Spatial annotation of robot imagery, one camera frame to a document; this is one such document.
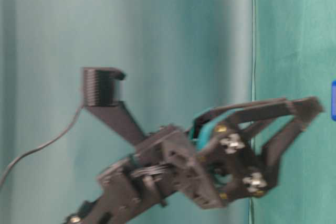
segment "bolt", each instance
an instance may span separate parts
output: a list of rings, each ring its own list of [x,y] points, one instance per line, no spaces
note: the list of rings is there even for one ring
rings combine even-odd
[[[220,193],[219,194],[221,199],[227,199],[227,194],[226,193]]]
[[[127,209],[127,206],[121,206],[119,207],[119,211],[125,211]]]
[[[80,218],[78,216],[73,216],[71,219],[70,219],[70,222],[71,223],[79,223],[80,222]]]
[[[258,190],[258,191],[256,191],[253,195],[254,195],[255,197],[261,197],[261,196],[263,196],[264,194],[265,194],[264,191],[262,191],[262,190]]]
[[[215,132],[226,132],[227,128],[223,125],[217,125],[215,127]]]
[[[204,163],[206,161],[205,156],[199,156],[198,160],[202,163]]]
[[[135,203],[135,204],[139,204],[141,202],[141,199],[136,197],[136,198],[133,198],[132,201]]]

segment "black cable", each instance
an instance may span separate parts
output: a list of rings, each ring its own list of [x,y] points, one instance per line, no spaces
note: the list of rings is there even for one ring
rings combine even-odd
[[[18,156],[16,157],[12,162],[10,162],[10,164],[7,166],[7,168],[5,169],[4,173],[2,174],[1,176],[1,180],[0,180],[0,192],[1,192],[1,189],[2,187],[4,186],[5,184],[5,180],[8,176],[8,174],[11,172],[11,170],[13,169],[13,167],[24,157],[30,155],[30,154],[33,154],[35,152],[38,152],[42,149],[44,149],[45,147],[47,147],[48,145],[56,142],[57,140],[59,140],[62,136],[64,136],[72,127],[73,125],[76,123],[77,119],[78,119],[78,116],[79,116],[79,113],[80,111],[82,110],[83,108],[83,104],[81,104],[78,109],[76,110],[75,112],[75,115],[74,117],[72,118],[70,124],[65,128],[65,130],[63,130],[56,138],[54,138],[53,140],[50,140],[49,142],[43,144],[43,145],[40,145],[39,147],[33,149],[33,150],[30,150],[24,154],[22,154],[21,156]]]

